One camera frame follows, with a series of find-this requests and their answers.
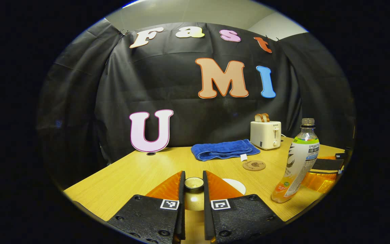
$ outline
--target ceiling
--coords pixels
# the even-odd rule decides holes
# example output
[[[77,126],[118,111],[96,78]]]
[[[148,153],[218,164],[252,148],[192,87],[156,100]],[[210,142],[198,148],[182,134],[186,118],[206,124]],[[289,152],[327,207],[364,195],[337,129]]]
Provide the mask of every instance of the ceiling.
[[[252,0],[141,0],[106,16],[118,29],[204,22],[249,29],[275,10]]]

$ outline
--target bottle label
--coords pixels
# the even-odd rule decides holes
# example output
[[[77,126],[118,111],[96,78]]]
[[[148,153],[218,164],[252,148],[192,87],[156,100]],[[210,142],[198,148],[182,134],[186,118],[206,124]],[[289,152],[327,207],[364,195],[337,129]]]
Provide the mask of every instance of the bottle label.
[[[284,187],[288,187],[284,197],[292,196],[299,190],[306,173],[311,170],[316,162],[319,150],[320,143],[318,139],[305,141],[295,138],[293,140],[288,152],[284,175],[284,179],[289,179],[289,181],[286,180],[283,183]]]

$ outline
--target letter m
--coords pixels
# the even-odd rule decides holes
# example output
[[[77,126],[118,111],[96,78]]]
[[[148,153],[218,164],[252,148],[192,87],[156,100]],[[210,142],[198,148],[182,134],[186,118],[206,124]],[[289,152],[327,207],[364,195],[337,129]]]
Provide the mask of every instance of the letter m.
[[[225,72],[213,59],[200,58],[195,62],[201,67],[202,90],[198,93],[200,98],[213,98],[218,94],[213,89],[213,82],[222,96],[226,95],[230,84],[232,84],[231,96],[247,97],[249,95],[243,77],[243,67],[245,65],[242,62],[230,61]]]

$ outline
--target blue letter i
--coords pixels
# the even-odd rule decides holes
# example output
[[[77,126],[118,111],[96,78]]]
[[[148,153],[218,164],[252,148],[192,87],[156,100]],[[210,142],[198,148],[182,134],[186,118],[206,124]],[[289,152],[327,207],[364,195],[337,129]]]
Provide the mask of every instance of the blue letter i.
[[[270,78],[270,69],[263,67],[263,66],[257,66],[258,72],[261,74],[261,81],[263,82],[263,91],[261,92],[261,96],[265,98],[274,98],[276,96],[276,93],[274,92],[274,88],[272,86],[272,80]]]

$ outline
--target cork coaster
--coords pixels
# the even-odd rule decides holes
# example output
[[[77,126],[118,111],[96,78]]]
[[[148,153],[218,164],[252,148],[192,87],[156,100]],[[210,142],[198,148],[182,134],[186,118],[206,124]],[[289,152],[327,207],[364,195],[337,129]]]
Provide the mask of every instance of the cork coaster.
[[[266,168],[266,165],[258,160],[249,160],[248,162],[243,162],[243,168],[251,171],[259,171]]]

